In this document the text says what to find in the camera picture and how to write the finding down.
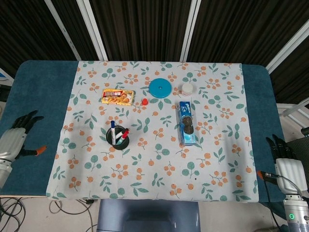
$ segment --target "orange fingertip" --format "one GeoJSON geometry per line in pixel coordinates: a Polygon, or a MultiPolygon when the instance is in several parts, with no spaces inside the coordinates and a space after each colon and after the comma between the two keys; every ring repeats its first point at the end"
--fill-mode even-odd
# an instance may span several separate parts
{"type": "Polygon", "coordinates": [[[36,149],[37,154],[35,156],[42,154],[46,149],[47,149],[47,146],[42,146],[42,147],[36,149]]]}
{"type": "Polygon", "coordinates": [[[261,179],[263,180],[263,176],[262,176],[261,171],[257,171],[256,173],[257,173],[258,177],[261,178],[261,179]]]}

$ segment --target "gray floor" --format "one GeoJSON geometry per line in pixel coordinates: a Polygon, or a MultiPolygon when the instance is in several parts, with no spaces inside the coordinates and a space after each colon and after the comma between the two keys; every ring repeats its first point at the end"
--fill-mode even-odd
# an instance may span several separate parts
{"type": "MultiPolygon", "coordinates": [[[[299,128],[287,120],[281,121],[284,136],[287,140],[302,137],[299,128]]],[[[27,209],[27,215],[21,232],[45,231],[45,232],[85,232],[90,227],[90,217],[87,212],[71,216],[62,212],[51,214],[48,210],[50,201],[46,198],[28,198],[23,203],[27,209]]],[[[70,212],[80,212],[84,208],[76,201],[64,201],[63,209],[70,212]]],[[[99,202],[95,202],[90,208],[94,224],[98,220],[99,202]]],[[[212,202],[200,203],[200,220],[202,232],[253,232],[261,228],[273,228],[275,226],[268,208],[259,203],[234,203],[212,202]]],[[[286,224],[286,221],[277,217],[278,223],[286,224]]],[[[13,232],[16,222],[10,221],[4,230],[13,232]]]]}

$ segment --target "blue lid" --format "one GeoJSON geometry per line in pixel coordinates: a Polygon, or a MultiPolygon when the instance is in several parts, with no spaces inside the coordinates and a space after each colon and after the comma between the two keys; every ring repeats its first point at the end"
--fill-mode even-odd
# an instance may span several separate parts
{"type": "Polygon", "coordinates": [[[165,98],[172,91],[172,85],[170,82],[163,78],[157,78],[153,80],[149,85],[149,92],[155,98],[165,98]]]}

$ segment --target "robotic hand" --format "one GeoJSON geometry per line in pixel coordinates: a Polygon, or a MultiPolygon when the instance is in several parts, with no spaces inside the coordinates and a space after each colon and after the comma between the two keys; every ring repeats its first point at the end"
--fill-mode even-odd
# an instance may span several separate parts
{"type": "Polygon", "coordinates": [[[276,174],[260,172],[259,176],[273,184],[286,194],[283,201],[290,232],[309,232],[308,187],[304,167],[297,160],[294,151],[284,140],[273,135],[273,142],[266,138],[270,145],[275,163],[276,174]]]}
{"type": "Polygon", "coordinates": [[[32,118],[37,112],[35,110],[16,119],[12,127],[4,132],[0,138],[0,189],[2,189],[12,171],[11,163],[13,161],[20,156],[38,156],[46,149],[46,146],[37,150],[25,150],[23,148],[29,130],[38,120],[44,118],[43,116],[32,118]]]}

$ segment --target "snack box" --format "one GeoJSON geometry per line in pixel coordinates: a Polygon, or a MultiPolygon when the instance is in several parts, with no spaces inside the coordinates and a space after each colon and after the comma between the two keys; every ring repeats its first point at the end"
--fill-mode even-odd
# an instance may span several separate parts
{"type": "Polygon", "coordinates": [[[106,88],[102,93],[102,103],[132,105],[134,95],[133,90],[106,88]]]}
{"type": "Polygon", "coordinates": [[[196,143],[189,101],[181,101],[178,105],[179,130],[182,144],[192,146],[196,143]]]}

